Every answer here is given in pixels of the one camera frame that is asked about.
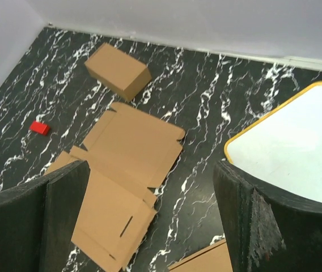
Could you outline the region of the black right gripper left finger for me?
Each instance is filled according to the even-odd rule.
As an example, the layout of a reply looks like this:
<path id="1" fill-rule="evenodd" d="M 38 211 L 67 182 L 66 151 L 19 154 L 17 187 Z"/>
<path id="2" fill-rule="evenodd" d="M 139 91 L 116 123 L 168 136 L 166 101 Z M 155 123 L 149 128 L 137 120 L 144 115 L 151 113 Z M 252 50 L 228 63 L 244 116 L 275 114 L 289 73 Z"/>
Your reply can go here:
<path id="1" fill-rule="evenodd" d="M 77 160 L 0 192 L 0 271 L 61 271 L 90 167 Z"/>

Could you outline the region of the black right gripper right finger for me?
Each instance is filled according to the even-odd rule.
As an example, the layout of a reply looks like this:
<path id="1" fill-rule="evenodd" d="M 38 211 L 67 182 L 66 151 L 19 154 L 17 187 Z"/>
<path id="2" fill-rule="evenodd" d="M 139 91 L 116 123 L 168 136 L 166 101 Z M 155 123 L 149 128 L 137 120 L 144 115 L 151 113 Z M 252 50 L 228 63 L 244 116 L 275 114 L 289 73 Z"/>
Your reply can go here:
<path id="1" fill-rule="evenodd" d="M 233 271 L 322 271 L 322 203 L 227 161 L 213 185 Z"/>

